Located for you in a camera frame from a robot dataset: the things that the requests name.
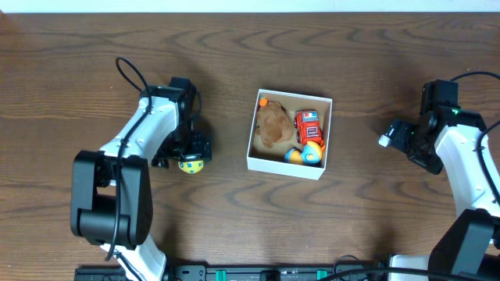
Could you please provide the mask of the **red toy fire truck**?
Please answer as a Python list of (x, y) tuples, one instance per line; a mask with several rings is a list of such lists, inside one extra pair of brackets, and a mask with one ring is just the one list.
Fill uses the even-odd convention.
[(294, 126), (298, 130), (296, 139), (299, 144), (306, 145), (308, 141), (314, 141), (319, 146), (324, 145), (319, 114), (316, 110), (308, 109), (297, 112)]

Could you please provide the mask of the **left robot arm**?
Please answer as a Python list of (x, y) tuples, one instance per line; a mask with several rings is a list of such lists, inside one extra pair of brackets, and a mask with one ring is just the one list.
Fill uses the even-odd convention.
[(199, 92), (188, 79), (141, 90), (137, 111), (109, 143), (73, 161), (70, 228), (98, 245), (118, 267), (79, 268), (76, 280), (173, 280), (175, 270), (150, 235), (150, 167), (194, 174), (212, 159), (212, 140), (193, 129)]

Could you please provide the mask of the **yellow ball with blue letters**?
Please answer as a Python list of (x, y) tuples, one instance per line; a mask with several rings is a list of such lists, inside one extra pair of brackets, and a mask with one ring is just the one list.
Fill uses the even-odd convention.
[(185, 173), (194, 174), (200, 172), (204, 168), (204, 161), (200, 159), (188, 162), (178, 162), (178, 167)]

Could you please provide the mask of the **blue and yellow duck toy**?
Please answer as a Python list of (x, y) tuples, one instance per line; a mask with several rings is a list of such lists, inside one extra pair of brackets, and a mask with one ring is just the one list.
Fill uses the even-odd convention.
[(308, 140), (301, 151), (296, 148), (289, 150), (284, 156), (284, 160), (287, 163), (296, 165), (315, 165), (322, 160), (324, 151), (323, 142), (318, 144), (315, 141)]

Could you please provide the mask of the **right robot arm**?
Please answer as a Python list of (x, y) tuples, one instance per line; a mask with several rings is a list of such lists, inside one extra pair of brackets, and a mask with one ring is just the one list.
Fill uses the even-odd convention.
[(389, 280), (497, 280), (499, 173), (481, 114), (459, 106), (456, 78), (424, 84), (417, 123), (396, 119), (379, 144), (403, 152), (431, 174), (447, 173), (457, 219), (428, 255), (390, 258)]

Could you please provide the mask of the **brown plush toy with carrot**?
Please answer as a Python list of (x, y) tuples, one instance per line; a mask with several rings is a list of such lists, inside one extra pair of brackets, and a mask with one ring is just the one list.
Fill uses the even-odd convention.
[(255, 133), (260, 136), (263, 146), (273, 148), (275, 144), (289, 141), (295, 128), (282, 104), (261, 97), (258, 105)]

